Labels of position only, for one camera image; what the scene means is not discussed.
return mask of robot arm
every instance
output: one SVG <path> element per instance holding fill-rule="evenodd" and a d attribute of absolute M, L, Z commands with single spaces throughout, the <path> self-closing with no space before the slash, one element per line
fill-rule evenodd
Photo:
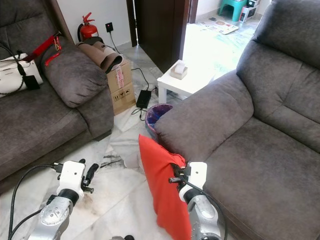
<path fill-rule="evenodd" d="M 93 193 L 94 189 L 89 188 L 98 169 L 97 164 L 93 164 L 84 177 L 85 160 L 80 162 L 67 161 L 63 165 L 56 164 L 59 187 L 57 195 L 52 195 L 47 205 L 41 210 L 37 226 L 29 237 L 29 240 L 60 240 L 62 233 L 69 225 L 69 217 L 73 207 L 78 200 L 82 200 L 84 192 Z"/>
<path fill-rule="evenodd" d="M 175 177 L 170 178 L 169 182 L 179 183 L 177 188 L 180 199 L 187 203 L 192 226 L 192 240 L 222 240 L 218 227 L 218 212 L 215 207 L 199 190 L 184 184 L 181 180 L 183 177 L 202 190 L 207 179 L 207 164 L 190 162 L 185 168 L 180 168 L 175 164 L 172 164 L 172 167 Z"/>

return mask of teal plastic stool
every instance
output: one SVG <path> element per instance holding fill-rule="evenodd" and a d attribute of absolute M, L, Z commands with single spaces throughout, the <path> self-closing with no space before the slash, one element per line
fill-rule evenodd
<path fill-rule="evenodd" d="M 233 22 L 238 22 L 239 18 L 240 18 L 240 14 L 242 11 L 242 8 L 247 5 L 247 1 L 248 0 L 243 0 L 243 1 L 235 1 L 235 0 L 223 0 L 221 7 L 220 7 L 220 11 L 219 11 L 219 15 L 221 16 L 222 10 L 224 9 L 225 5 L 230 5 L 233 6 L 233 15 L 232 15 L 232 21 Z"/>

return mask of fire extinguisher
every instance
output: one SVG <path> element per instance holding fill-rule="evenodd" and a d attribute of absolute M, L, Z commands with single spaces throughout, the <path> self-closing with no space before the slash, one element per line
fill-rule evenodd
<path fill-rule="evenodd" d="M 94 19 L 88 19 L 90 15 L 91 12 L 89 12 L 86 16 L 82 16 L 83 23 L 79 25 L 77 32 L 79 42 L 92 37 L 99 37 L 97 27 L 95 25 L 90 24 L 90 22 L 94 21 Z"/>

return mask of red cushion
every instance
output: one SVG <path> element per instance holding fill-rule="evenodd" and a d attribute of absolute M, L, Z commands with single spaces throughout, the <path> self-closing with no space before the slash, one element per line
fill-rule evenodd
<path fill-rule="evenodd" d="M 153 196 L 153 207 L 157 214 L 157 224 L 165 228 L 174 240 L 190 240 L 191 224 L 187 204 L 180 200 L 177 183 L 169 183 L 174 177 L 170 163 L 186 165 L 185 159 L 168 152 L 154 140 L 139 136 L 141 160 L 146 179 Z"/>

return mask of white handbag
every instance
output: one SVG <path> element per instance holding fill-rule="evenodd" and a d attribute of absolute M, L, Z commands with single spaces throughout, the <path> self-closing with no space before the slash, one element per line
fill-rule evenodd
<path fill-rule="evenodd" d="M 22 53 L 20 56 L 16 55 L 15 57 L 21 60 L 26 56 L 26 53 Z M 43 83 L 34 60 L 31 62 L 19 61 L 19 63 L 22 65 L 27 76 L 35 76 L 39 85 Z M 0 98 L 25 89 L 27 89 L 27 86 L 22 80 L 14 57 L 11 56 L 0 60 Z"/>

